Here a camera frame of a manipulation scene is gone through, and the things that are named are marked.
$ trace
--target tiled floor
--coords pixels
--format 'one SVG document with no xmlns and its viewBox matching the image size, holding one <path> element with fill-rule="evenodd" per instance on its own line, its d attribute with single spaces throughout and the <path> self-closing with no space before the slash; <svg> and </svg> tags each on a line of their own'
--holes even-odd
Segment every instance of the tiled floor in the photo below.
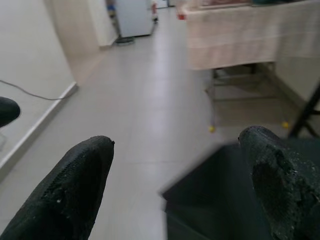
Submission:
<svg viewBox="0 0 320 240">
<path fill-rule="evenodd" d="M 115 156 L 90 239 L 163 240 L 159 192 L 199 156 L 235 141 L 249 125 L 286 134 L 276 100 L 219 103 L 217 129 L 209 133 L 212 108 L 203 89 L 210 71 L 188 70 L 186 26 L 176 19 L 175 9 L 161 9 L 159 19 L 151 37 L 107 51 L 0 184 L 0 231 L 69 148 L 106 135 L 115 141 Z M 224 91 L 225 96 L 233 93 Z M 285 110 L 292 113 L 287 105 Z"/>
</svg>

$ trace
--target beige tablecloth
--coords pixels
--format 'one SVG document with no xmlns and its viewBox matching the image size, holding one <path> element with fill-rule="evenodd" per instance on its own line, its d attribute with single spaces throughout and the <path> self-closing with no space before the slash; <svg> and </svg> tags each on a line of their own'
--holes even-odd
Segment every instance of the beige tablecloth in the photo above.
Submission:
<svg viewBox="0 0 320 240">
<path fill-rule="evenodd" d="M 194 70 L 320 56 L 320 0 L 183 11 Z"/>
</svg>

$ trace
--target electrical cable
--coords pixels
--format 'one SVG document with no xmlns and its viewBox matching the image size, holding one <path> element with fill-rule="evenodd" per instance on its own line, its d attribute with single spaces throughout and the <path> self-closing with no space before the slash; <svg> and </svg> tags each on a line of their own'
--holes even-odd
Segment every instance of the electrical cable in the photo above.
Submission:
<svg viewBox="0 0 320 240">
<path fill-rule="evenodd" d="M 44 99 L 44 100 L 49 100 L 49 101 L 56 101 L 56 100 L 64 100 L 64 99 L 68 99 L 70 98 L 75 92 L 65 96 L 65 97 L 61 97 L 61 98 L 48 98 L 48 97 L 44 97 L 44 96 L 39 96 L 39 95 L 36 95 L 36 94 L 33 94 L 31 92 L 28 92 L 26 90 L 24 90 L 22 87 L 18 86 L 18 85 L 15 85 L 13 83 L 10 83 L 10 82 L 7 82 L 7 81 L 4 81 L 4 80 L 1 80 L 0 79 L 0 83 L 3 83 L 3 84 L 6 84 L 6 85 L 9 85 L 11 87 L 14 87 L 16 89 L 19 89 L 20 91 L 24 92 L 25 94 L 27 95 L 30 95 L 32 97 L 35 97 L 35 98 L 39 98 L 39 99 Z"/>
</svg>

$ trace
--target hallway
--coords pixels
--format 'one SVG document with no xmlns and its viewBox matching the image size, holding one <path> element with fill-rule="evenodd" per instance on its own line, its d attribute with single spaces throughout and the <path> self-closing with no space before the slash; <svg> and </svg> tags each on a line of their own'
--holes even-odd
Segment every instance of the hallway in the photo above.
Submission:
<svg viewBox="0 0 320 240">
<path fill-rule="evenodd" d="M 217 129 L 209 133 L 212 107 L 204 88 L 211 71 L 188 69 L 185 36 L 185 22 L 177 20 L 174 8 L 164 8 L 152 36 L 105 52 L 94 73 L 0 184 L 0 232 L 66 151 L 89 137 L 115 141 L 90 239 L 164 240 L 160 193 L 201 155 L 236 141 L 249 125 L 287 134 L 274 99 L 222 103 Z"/>
</svg>

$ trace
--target yellow caster wheel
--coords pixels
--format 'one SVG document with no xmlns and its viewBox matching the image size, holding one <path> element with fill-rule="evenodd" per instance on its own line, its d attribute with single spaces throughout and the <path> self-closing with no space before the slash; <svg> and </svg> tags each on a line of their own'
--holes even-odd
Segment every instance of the yellow caster wheel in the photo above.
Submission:
<svg viewBox="0 0 320 240">
<path fill-rule="evenodd" d="M 284 122 L 282 123 L 282 127 L 283 127 L 284 129 L 288 129 L 288 128 L 289 128 L 289 123 L 288 123 L 287 121 L 284 121 Z"/>
<path fill-rule="evenodd" d="M 214 126 L 210 126 L 210 127 L 209 127 L 209 132 L 210 132 L 210 133 L 214 133 L 214 132 L 215 132 L 215 130 L 216 130 L 216 129 L 215 129 L 215 127 L 214 127 Z"/>
</svg>

